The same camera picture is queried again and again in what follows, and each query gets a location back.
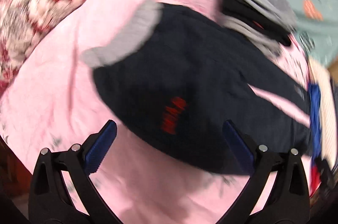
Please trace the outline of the blue garment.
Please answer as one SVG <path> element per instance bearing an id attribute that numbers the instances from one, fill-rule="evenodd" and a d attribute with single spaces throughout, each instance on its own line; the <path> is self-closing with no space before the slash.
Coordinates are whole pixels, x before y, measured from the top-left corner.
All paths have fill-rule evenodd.
<path id="1" fill-rule="evenodd" d="M 321 125 L 320 125 L 320 99 L 321 93 L 318 84 L 309 83 L 308 93 L 310 99 L 310 129 L 312 140 L 311 158 L 311 195 L 320 185 L 320 173 L 316 160 L 321 158 Z"/>

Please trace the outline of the bottom grey folded pants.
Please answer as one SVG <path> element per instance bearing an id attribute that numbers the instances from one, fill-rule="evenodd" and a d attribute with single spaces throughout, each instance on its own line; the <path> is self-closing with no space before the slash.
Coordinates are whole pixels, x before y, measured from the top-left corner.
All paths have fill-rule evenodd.
<path id="1" fill-rule="evenodd" d="M 225 16 L 223 26 L 237 31 L 244 35 L 246 38 L 253 43 L 266 57 L 277 58 L 281 54 L 281 48 L 279 43 L 259 33 L 254 28 L 248 26 L 245 22 L 232 16 Z"/>

